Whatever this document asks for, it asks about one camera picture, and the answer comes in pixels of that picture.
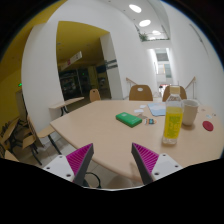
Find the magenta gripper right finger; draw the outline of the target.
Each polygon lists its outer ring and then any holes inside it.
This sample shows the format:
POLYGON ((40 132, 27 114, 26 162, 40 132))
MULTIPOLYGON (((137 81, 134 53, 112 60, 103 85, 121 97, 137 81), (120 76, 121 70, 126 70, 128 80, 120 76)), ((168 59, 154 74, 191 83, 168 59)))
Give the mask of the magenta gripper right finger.
POLYGON ((131 153, 135 159, 144 185, 182 169, 182 166, 168 154, 157 154, 137 143, 132 144, 131 153))

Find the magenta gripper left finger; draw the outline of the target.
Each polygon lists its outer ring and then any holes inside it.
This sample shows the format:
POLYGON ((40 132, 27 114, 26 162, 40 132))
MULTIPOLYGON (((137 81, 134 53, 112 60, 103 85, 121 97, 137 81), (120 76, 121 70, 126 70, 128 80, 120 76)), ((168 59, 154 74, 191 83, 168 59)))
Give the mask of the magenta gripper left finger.
POLYGON ((88 144, 67 156, 58 155, 44 170, 81 186, 93 154, 93 144, 88 144))

